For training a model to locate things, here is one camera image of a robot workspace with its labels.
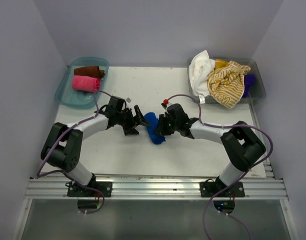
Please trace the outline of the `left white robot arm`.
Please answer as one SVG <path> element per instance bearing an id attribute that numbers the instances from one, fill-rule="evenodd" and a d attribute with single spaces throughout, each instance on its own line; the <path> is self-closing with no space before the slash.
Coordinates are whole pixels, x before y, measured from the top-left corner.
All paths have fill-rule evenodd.
<path id="1" fill-rule="evenodd" d="M 45 164 L 57 168 L 57 172 L 66 174 L 69 179 L 79 184 L 79 191 L 85 196 L 92 196 L 97 189 L 96 177 L 80 162 L 82 143 L 92 135 L 106 131 L 115 125 L 121 126 L 125 136 L 138 135 L 137 126 L 148 127 L 139 107 L 132 109 L 125 99 L 111 96 L 108 104 L 97 108 L 93 115 L 76 123 L 53 124 L 41 151 L 42 165 L 37 176 L 43 177 L 41 170 Z"/>

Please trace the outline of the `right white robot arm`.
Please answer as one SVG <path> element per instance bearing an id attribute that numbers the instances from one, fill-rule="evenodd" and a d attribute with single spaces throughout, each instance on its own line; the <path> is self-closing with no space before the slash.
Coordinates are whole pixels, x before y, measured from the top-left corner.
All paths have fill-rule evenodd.
<path id="1" fill-rule="evenodd" d="M 191 139 L 208 140 L 223 145 L 230 163 L 216 178 L 216 192 L 227 196 L 233 191 L 233 182 L 247 172 L 266 152 L 262 141 L 243 121 L 232 128 L 216 124 L 204 125 L 199 118 L 190 118 L 180 104 L 161 104 L 165 113 L 159 116 L 157 135 L 170 136 L 175 132 Z"/>

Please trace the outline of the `blue towel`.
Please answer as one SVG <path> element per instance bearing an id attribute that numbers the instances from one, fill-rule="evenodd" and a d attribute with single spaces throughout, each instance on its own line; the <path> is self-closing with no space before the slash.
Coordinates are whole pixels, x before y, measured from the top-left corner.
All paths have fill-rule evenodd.
<path id="1" fill-rule="evenodd" d="M 157 135 L 154 131 L 158 125 L 158 118 L 154 112 L 148 112 L 144 115 L 145 120 L 148 122 L 149 126 L 146 127 L 149 138 L 151 142 L 155 145 L 160 145 L 166 141 L 164 136 Z"/>

